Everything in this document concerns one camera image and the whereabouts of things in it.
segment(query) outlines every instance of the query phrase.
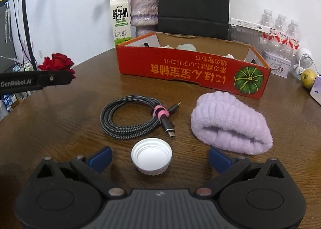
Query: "green pumpkin illustration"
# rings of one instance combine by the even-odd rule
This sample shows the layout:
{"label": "green pumpkin illustration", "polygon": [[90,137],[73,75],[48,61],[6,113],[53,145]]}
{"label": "green pumpkin illustration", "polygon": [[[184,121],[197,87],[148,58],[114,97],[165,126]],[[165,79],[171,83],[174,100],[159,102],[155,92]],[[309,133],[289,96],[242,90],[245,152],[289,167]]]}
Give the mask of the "green pumpkin illustration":
{"label": "green pumpkin illustration", "polygon": [[234,86],[242,94],[254,94],[263,83],[264,75],[254,66],[242,67],[234,76]]}

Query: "plush fabric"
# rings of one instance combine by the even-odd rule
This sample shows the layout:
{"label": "plush fabric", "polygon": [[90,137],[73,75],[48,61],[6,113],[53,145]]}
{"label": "plush fabric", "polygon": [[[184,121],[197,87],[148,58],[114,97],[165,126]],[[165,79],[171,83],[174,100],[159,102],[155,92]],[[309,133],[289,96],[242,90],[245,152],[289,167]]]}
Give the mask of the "plush fabric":
{"label": "plush fabric", "polygon": [[264,116],[227,92],[200,96],[191,122],[200,141],[223,150],[256,155],[273,144]]}

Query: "bottle cap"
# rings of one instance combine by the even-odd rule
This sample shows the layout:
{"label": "bottle cap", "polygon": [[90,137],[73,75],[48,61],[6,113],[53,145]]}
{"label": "bottle cap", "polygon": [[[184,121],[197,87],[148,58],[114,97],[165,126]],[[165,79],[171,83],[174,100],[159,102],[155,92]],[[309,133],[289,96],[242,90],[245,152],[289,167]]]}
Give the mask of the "bottle cap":
{"label": "bottle cap", "polygon": [[272,11],[269,10],[269,9],[265,9],[265,10],[264,10],[264,13],[267,13],[268,15],[272,15]]}
{"label": "bottle cap", "polygon": [[299,22],[297,20],[291,20],[291,23],[294,24],[294,25],[298,25]]}
{"label": "bottle cap", "polygon": [[285,15],[284,15],[284,14],[279,13],[279,18],[280,18],[280,19],[285,20]]}
{"label": "bottle cap", "polygon": [[164,140],[152,137],[136,143],[131,155],[139,171],[156,176],[168,168],[172,159],[172,149]]}

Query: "yellow apple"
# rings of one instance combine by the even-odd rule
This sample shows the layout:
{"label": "yellow apple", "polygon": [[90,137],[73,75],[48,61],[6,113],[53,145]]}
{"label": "yellow apple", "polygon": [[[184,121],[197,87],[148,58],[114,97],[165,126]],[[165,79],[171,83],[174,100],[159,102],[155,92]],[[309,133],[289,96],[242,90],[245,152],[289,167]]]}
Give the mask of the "yellow apple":
{"label": "yellow apple", "polygon": [[306,89],[311,89],[317,74],[313,70],[305,70],[301,75],[301,83]]}

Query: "round table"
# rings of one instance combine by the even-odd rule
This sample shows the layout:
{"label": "round table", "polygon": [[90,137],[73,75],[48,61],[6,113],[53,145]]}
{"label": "round table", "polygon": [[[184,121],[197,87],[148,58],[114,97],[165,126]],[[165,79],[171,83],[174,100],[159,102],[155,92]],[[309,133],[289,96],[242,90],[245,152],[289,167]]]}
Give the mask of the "round table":
{"label": "round table", "polygon": [[[65,162],[110,146],[113,161],[103,175],[128,192],[131,188],[193,191],[217,175],[208,163],[210,147],[198,141],[190,127],[198,97],[214,90],[181,81],[121,75],[115,50],[74,69],[76,79],[70,85],[35,91],[0,121],[0,228],[20,228],[13,213],[15,198],[45,156]],[[142,138],[113,139],[99,123],[106,104],[132,94],[156,98],[166,107],[181,102],[171,116],[175,138],[169,138],[162,128],[146,136],[164,139],[173,151],[168,170],[159,176],[140,173],[131,161],[131,148]],[[271,74],[260,101],[237,97],[265,116],[274,140],[271,150],[250,159],[265,162],[270,156],[279,158],[307,200],[300,228],[321,228],[321,106],[291,75],[284,79]],[[149,110],[144,105],[125,105],[115,113],[114,120],[121,125],[144,122],[150,119]]]}

